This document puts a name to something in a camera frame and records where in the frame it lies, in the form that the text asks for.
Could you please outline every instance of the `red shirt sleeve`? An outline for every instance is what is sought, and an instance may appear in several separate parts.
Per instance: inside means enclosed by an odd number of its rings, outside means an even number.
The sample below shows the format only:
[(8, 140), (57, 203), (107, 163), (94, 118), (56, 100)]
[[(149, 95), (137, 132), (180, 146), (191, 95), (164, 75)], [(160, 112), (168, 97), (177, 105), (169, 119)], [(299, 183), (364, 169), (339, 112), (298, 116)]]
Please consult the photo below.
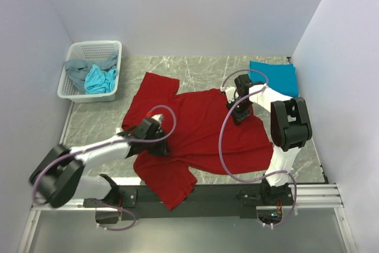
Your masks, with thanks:
[(179, 79), (146, 72), (136, 97), (139, 99), (168, 98), (179, 90)]

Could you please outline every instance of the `gray cloth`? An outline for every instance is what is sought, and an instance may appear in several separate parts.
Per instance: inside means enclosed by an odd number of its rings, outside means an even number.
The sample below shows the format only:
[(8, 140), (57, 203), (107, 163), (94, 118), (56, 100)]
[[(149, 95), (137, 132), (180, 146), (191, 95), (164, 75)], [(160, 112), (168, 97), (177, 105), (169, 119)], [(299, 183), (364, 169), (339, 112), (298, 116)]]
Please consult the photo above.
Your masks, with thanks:
[(85, 93), (85, 77), (89, 74), (92, 65), (97, 65), (102, 71), (109, 71), (117, 68), (117, 59), (118, 50), (111, 53), (105, 60), (71, 59), (65, 62), (66, 73), (72, 80), (76, 89), (81, 93)]

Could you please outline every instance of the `metal frame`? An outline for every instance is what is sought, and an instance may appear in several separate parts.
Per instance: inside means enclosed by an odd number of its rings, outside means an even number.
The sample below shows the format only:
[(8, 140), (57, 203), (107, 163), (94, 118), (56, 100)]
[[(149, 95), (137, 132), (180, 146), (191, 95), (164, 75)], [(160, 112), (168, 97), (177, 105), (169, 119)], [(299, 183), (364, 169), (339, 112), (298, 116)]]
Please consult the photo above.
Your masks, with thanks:
[[(63, 127), (62, 135), (60, 137), (59, 143), (63, 143), (66, 129), (69, 124), (71, 113), (73, 110), (73, 102), (70, 105), (69, 112), (66, 118), (65, 125)], [(140, 178), (113, 178), (113, 180), (118, 185), (140, 185)], [(257, 209), (273, 209), (274, 207), (269, 206), (259, 206)], [(334, 208), (336, 213), (336, 218), (338, 221), (339, 228), (343, 237), (343, 241), (346, 246), (348, 253), (358, 252), (354, 237), (348, 220), (346, 218), (346, 213), (343, 208), (343, 203), (339, 195), (339, 191), (336, 184), (298, 184), (297, 185), (297, 209), (330, 209)], [(28, 253), (36, 232), (39, 217), (42, 211), (58, 210), (58, 211), (96, 211), (96, 208), (83, 207), (83, 199), (72, 199), (70, 202), (66, 203), (64, 206), (58, 209), (52, 209), (48, 205), (32, 205), (30, 209), (30, 214), (27, 220), (27, 224), (24, 229), (23, 236), (20, 240), (20, 245), (18, 247), (18, 253)], [(102, 207), (101, 211), (116, 211), (115, 209), (109, 207)]]
[(345, 209), (335, 209), (337, 222), (339, 229), (341, 230), (342, 239), (345, 243), (346, 250), (348, 253), (358, 253), (358, 248), (353, 237), (353, 233), (350, 228), (350, 223), (345, 213)]

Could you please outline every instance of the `blue towel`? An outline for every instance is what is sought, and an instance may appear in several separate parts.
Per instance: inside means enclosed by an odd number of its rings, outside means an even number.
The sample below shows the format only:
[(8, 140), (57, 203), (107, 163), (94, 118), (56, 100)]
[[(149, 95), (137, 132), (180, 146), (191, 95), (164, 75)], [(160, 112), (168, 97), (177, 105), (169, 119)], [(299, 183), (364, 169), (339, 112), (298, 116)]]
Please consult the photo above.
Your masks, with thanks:
[[(263, 72), (268, 77), (268, 86), (279, 93), (297, 97), (296, 68), (294, 65), (269, 65), (261, 62), (251, 62), (250, 68)], [(263, 81), (265, 78), (256, 72), (248, 72), (251, 81)]]
[(116, 69), (102, 71), (97, 65), (92, 65), (92, 69), (85, 77), (84, 88), (86, 94), (102, 94), (112, 92), (116, 80)]
[(72, 80), (76, 89), (85, 92), (84, 82), (93, 65), (97, 65), (102, 71), (117, 68), (118, 50), (112, 52), (107, 59), (71, 59), (65, 62), (67, 76)]

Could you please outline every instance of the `red t-shirt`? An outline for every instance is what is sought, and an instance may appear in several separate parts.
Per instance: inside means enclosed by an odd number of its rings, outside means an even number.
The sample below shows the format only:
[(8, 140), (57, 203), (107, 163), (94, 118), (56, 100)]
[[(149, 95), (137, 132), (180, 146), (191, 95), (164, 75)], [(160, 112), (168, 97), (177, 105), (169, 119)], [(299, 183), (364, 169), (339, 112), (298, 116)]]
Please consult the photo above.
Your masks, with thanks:
[[(191, 166), (214, 174), (226, 174), (219, 158), (218, 141), (221, 125), (228, 112), (226, 96), (217, 89), (176, 95), (179, 80), (146, 72), (140, 89), (123, 120), (123, 129), (137, 126), (156, 105), (173, 109), (177, 125), (167, 138), (171, 154), (151, 156), (140, 153), (134, 170), (164, 202), (173, 209), (190, 194), (197, 182), (189, 171)], [(173, 120), (164, 108), (162, 128), (170, 131)], [(223, 155), (228, 169), (234, 173), (265, 170), (272, 157), (262, 121), (251, 114), (235, 126), (230, 118), (223, 136)]]

